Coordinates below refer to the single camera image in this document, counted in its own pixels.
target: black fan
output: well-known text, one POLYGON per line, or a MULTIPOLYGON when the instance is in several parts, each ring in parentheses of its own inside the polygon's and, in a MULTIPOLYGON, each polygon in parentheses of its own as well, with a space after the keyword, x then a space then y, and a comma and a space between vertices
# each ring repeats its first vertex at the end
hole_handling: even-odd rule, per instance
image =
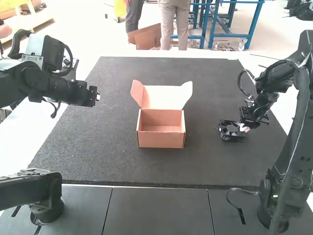
POLYGON ((246 137, 245 132, 240 131, 240 122, 220 120, 217 126, 223 141, 243 141, 246 137))

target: shoe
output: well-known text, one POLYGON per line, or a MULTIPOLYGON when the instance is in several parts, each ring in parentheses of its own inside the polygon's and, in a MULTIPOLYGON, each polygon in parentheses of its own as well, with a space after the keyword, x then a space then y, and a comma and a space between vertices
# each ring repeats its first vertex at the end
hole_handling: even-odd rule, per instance
POLYGON ((2 123, 12 111, 7 109, 0 109, 0 123, 2 123))

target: black backpack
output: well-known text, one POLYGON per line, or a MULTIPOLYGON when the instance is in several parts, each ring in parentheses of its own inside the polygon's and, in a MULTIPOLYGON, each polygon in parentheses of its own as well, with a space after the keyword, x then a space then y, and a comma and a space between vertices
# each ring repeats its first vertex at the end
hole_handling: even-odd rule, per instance
POLYGON ((296 16, 299 20, 302 21, 313 21, 313 11, 310 9, 311 3, 303 3, 298 7, 295 7, 290 10, 290 16, 296 16))
POLYGON ((301 0, 289 0, 285 9, 287 10, 294 9, 295 7, 298 7, 300 5, 301 5, 301 0))

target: cardboard box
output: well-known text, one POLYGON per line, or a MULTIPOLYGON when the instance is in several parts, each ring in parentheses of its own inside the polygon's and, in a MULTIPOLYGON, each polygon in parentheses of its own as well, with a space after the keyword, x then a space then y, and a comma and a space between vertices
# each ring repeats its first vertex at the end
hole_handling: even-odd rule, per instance
POLYGON ((129 43, 136 45, 137 50, 150 50, 151 48, 159 47, 161 46, 160 39, 160 23, 128 33, 129 43))
POLYGON ((182 109, 192 95, 192 82, 144 86, 134 80, 131 95, 140 106, 136 129, 139 147, 183 148, 186 129, 182 109))

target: gray pants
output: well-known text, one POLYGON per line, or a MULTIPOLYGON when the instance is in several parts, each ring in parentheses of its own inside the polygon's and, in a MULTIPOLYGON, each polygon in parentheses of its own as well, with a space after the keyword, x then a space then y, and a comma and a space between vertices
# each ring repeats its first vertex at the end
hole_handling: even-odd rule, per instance
POLYGON ((190 0, 158 0, 161 12, 161 50, 169 50, 171 36, 174 33, 174 16, 178 33, 179 50, 187 50, 188 46, 188 18, 190 0))
POLYGON ((144 0, 131 0, 127 5, 127 14, 125 18, 127 33, 138 29, 143 3, 144 0))

